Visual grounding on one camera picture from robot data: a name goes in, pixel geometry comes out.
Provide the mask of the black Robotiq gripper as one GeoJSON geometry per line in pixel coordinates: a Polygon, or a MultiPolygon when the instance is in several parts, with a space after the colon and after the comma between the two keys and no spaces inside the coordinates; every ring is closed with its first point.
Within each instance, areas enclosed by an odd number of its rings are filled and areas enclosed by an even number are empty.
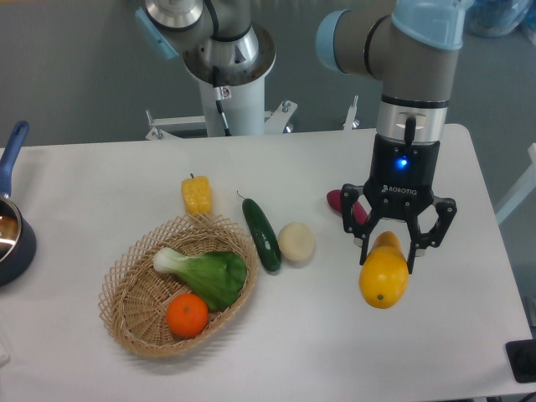
{"type": "Polygon", "coordinates": [[[341,193],[343,228],[354,236],[361,248],[359,264],[369,252],[370,236],[380,218],[406,222],[410,234],[407,266],[413,273],[415,259],[428,247],[438,248],[457,213],[453,198],[434,197],[432,183],[440,150],[439,142],[403,142],[376,135],[367,182],[363,186],[344,184],[341,193]],[[364,196],[370,211],[366,214],[359,202],[364,196]],[[419,215],[430,205],[437,220],[428,232],[420,230],[419,215]]]}

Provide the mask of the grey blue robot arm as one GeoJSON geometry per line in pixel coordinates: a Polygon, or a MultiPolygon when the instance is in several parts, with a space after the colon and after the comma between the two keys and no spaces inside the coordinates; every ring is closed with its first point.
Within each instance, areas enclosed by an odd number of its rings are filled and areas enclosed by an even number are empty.
{"type": "MultiPolygon", "coordinates": [[[[407,261],[440,246],[456,214],[432,183],[462,46],[468,1],[379,1],[328,14],[315,46],[323,65],[383,85],[368,180],[346,184],[344,229],[368,255],[381,219],[407,225],[407,261]]],[[[165,59],[181,57],[197,80],[212,137],[263,135],[265,76],[276,59],[270,34],[247,1],[145,1],[135,19],[165,59]]]]}

